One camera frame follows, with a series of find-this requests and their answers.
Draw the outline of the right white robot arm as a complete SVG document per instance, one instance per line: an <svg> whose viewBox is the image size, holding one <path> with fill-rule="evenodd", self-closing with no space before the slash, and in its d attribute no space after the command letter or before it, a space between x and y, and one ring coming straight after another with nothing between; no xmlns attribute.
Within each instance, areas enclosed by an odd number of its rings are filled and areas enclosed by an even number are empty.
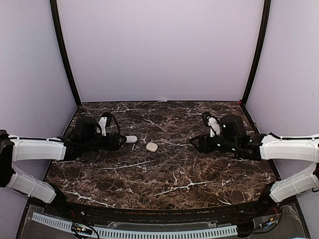
<svg viewBox="0 0 319 239"><path fill-rule="evenodd" d="M265 216L274 204L319 186L319 136L285 137L269 134L247 134L242 119L235 115L216 118L210 113L202 114L204 125L210 129L190 139L200 153L214 151L234 153L246 160L291 159L309 161L306 169L293 176L265 186L255 204L254 211Z"/></svg>

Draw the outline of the white oval charging case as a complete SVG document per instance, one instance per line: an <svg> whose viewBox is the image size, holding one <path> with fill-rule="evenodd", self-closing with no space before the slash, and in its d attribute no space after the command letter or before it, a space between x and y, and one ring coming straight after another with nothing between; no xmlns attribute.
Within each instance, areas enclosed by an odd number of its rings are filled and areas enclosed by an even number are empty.
<svg viewBox="0 0 319 239"><path fill-rule="evenodd" d="M138 138L135 135L126 136L126 143L135 143L138 141Z"/></svg>

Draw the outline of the beige square charging case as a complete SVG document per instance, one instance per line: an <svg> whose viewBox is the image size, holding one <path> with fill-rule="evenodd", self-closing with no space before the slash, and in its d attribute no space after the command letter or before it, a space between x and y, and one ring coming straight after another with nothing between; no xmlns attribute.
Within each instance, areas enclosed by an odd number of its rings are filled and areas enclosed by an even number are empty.
<svg viewBox="0 0 319 239"><path fill-rule="evenodd" d="M157 145L156 143L149 142L149 143L146 145L146 150L147 150L147 151L156 152L157 149L158 149L158 145Z"/></svg>

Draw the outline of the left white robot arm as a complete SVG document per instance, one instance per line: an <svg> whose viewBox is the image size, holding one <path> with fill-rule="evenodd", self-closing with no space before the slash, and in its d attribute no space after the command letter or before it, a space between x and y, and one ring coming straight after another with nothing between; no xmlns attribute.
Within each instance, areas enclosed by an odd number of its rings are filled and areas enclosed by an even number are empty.
<svg viewBox="0 0 319 239"><path fill-rule="evenodd" d="M83 117L77 120L70 137L28 138L0 132L0 186L12 188L29 197L37 198L50 207L59 217L70 213L66 197L53 184L26 174L14 163L25 160L72 161L90 151L118 150L127 138L121 132L107 132L112 116L99 120Z"/></svg>

